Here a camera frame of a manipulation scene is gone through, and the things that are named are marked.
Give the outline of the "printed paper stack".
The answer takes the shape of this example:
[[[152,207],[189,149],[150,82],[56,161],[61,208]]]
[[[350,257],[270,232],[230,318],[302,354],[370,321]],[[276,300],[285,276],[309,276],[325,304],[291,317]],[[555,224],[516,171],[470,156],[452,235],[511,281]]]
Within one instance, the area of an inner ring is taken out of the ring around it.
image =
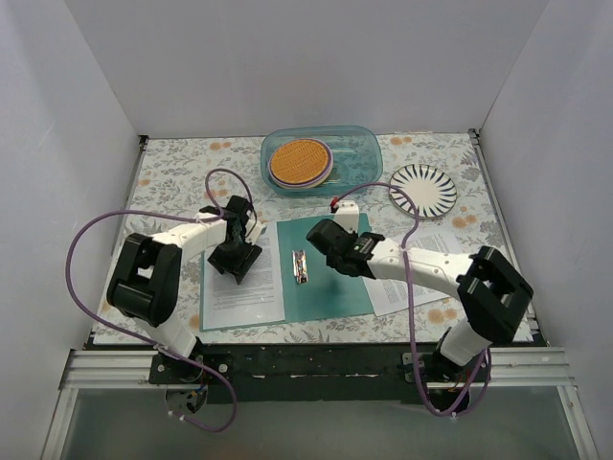
[[[409,239],[408,245],[436,252],[463,252],[456,236],[445,227],[435,230],[419,230],[414,237]],[[416,307],[446,298],[443,292],[417,284],[415,269],[412,268],[411,272],[413,299]],[[375,316],[384,316],[407,309],[408,291],[405,283],[404,269],[401,270],[401,279],[399,281],[366,278],[364,279],[364,285],[373,304]]]

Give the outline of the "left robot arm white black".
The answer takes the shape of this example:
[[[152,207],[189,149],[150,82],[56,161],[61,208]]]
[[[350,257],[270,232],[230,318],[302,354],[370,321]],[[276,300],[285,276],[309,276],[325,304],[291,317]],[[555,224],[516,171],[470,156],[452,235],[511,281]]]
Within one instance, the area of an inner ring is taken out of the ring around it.
[[[263,231],[252,202],[233,195],[225,207],[207,206],[168,231],[133,233],[122,246],[106,302],[170,352],[170,370],[180,381],[195,382],[204,361],[194,353],[197,337],[175,312],[182,265],[209,251],[209,264],[239,285],[262,253],[256,241]]]

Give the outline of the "teal plastic folder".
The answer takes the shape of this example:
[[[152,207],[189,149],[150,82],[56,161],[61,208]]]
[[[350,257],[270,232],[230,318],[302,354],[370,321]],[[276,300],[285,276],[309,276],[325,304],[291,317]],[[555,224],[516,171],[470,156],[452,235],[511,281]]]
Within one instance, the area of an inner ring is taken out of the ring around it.
[[[326,266],[326,258],[310,243],[308,231],[319,217],[274,222],[277,226],[281,259],[285,320],[297,323],[337,319],[374,312],[364,282],[337,273]],[[293,275],[292,251],[304,250],[308,281],[299,285]]]

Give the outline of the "printed paper sheet top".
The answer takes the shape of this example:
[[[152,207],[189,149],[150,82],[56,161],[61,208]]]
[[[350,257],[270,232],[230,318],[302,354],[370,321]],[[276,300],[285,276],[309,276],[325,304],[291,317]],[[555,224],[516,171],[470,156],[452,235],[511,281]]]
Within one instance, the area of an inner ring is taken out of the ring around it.
[[[285,320],[277,226],[267,227],[262,248],[240,283],[202,262],[200,330],[202,332],[282,323]]]

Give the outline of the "silver folder clip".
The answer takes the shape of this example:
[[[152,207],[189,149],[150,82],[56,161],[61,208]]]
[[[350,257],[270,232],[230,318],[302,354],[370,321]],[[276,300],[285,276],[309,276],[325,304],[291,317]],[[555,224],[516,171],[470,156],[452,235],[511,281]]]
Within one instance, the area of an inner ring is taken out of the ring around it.
[[[301,285],[308,281],[307,258],[304,250],[292,251],[293,275],[296,282]]]

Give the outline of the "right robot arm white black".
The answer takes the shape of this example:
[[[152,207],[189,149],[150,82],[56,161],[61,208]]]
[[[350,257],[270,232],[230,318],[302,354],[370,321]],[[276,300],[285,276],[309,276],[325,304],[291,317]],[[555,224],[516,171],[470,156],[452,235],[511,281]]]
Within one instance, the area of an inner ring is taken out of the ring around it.
[[[512,343],[534,296],[523,276],[490,246],[475,254],[403,249],[379,234],[350,233],[329,218],[318,222],[306,240],[340,274],[404,281],[460,301],[465,320],[443,335],[424,364],[426,375],[437,380],[458,379],[487,347]]]

